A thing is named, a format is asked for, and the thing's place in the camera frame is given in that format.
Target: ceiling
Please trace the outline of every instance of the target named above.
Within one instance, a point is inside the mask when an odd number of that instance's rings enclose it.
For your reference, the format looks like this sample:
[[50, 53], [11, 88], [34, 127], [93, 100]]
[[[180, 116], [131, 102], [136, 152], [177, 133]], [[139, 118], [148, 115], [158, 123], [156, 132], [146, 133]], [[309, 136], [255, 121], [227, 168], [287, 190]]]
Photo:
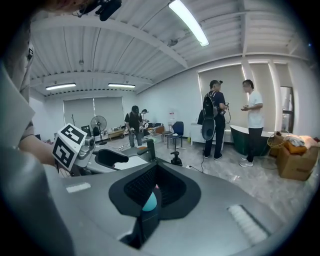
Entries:
[[[141, 92], [178, 72], [230, 56], [278, 54], [305, 58], [297, 30], [266, 0], [181, 0], [200, 23], [201, 47], [168, 0], [122, 0], [107, 21], [39, 12], [31, 22], [35, 54], [31, 87], [49, 96], [107, 90], [108, 83]], [[177, 44], [168, 46], [170, 40]], [[47, 91], [54, 84], [76, 87]]]

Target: gray floor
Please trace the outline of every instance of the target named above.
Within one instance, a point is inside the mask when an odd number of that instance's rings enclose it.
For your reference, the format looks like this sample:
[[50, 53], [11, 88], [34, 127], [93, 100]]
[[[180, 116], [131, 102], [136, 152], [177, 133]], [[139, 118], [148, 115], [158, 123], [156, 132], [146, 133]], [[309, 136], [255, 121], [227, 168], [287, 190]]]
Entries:
[[[128, 137], [108, 142], [108, 146], [114, 148], [119, 148], [122, 145], [125, 146], [125, 149], [130, 147]], [[184, 139], [183, 149], [177, 149], [180, 152], [179, 157], [183, 166], [191, 165], [202, 172], [203, 147], [202, 143], [195, 143], [191, 146]], [[173, 143], [169, 143], [169, 149], [167, 149], [167, 144], [160, 139], [157, 139], [155, 143], [156, 156], [166, 161], [173, 158], [170, 153], [174, 149]], [[279, 177], [278, 170], [274, 169], [276, 166], [273, 158], [256, 157], [253, 167], [244, 168], [239, 165], [242, 155], [237, 153], [232, 145], [225, 144], [222, 154], [223, 158], [217, 161], [213, 157], [204, 159], [203, 172], [239, 186], [251, 196], [268, 205], [284, 222], [293, 220], [301, 213], [308, 206], [310, 198], [317, 189], [320, 173], [319, 163], [308, 181], [297, 181]]]

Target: wall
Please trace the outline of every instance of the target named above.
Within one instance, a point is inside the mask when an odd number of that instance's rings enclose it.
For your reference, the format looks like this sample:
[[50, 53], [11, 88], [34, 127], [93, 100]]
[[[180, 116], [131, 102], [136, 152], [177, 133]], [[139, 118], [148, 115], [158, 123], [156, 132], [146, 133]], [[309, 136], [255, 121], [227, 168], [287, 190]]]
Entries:
[[132, 91], [92, 91], [64, 93], [45, 97], [45, 102], [30, 98], [30, 106], [35, 111], [32, 119], [35, 134], [40, 134], [42, 140], [54, 141], [54, 133], [65, 125], [64, 100], [75, 100], [92, 97], [122, 97], [123, 118], [137, 104], [136, 94]]
[[138, 94], [139, 105], [147, 109], [152, 123], [164, 123], [168, 129], [169, 112], [184, 122], [184, 136], [190, 136], [190, 124], [196, 122], [202, 109], [198, 73], [195, 69], [177, 74]]
[[293, 132], [320, 138], [320, 83], [306, 63], [289, 64], [294, 95]]
[[270, 121], [275, 124], [274, 130], [280, 130], [282, 122], [281, 84], [275, 63], [286, 62], [288, 63], [292, 78], [295, 102], [293, 132], [298, 135], [320, 137], [319, 83], [303, 60], [286, 56], [249, 55], [247, 58], [233, 57], [194, 67], [139, 93], [137, 95], [138, 102], [143, 108], [148, 109], [148, 119], [151, 122], [164, 123], [167, 129], [169, 110], [175, 110], [177, 112], [177, 119], [184, 122], [184, 135], [190, 136], [191, 123], [195, 122], [196, 118], [198, 118], [202, 105], [198, 72], [212, 68], [221, 68], [234, 63], [242, 63], [246, 79], [253, 79], [248, 60], [254, 60], [256, 63], [260, 61], [269, 63], [273, 81], [273, 84], [270, 86], [273, 86], [275, 96], [275, 116]]
[[40, 134], [42, 141], [54, 141], [56, 133], [63, 125], [63, 108], [62, 100], [60, 102], [41, 102], [37, 99], [30, 98], [29, 104], [35, 111], [32, 118], [34, 134]]

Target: table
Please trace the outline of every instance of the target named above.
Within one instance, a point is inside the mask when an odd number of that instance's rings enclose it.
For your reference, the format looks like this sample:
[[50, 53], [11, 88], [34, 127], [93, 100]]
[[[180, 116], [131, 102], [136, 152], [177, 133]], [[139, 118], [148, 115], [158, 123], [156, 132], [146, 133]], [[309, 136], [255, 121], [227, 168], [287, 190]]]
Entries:
[[110, 139], [110, 141], [112, 141], [111, 138], [115, 138], [115, 137], [118, 137], [118, 136], [123, 138], [124, 137], [124, 132], [125, 132], [125, 129], [108, 132], [108, 139]]

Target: box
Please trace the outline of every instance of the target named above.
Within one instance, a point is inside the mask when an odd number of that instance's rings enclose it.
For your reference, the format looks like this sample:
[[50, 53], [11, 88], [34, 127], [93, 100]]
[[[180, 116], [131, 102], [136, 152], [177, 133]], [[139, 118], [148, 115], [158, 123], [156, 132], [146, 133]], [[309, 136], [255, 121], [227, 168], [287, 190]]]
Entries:
[[306, 181], [317, 162], [318, 147], [311, 147], [303, 155], [290, 154], [290, 152], [282, 146], [276, 159], [276, 165], [280, 177], [298, 181]]

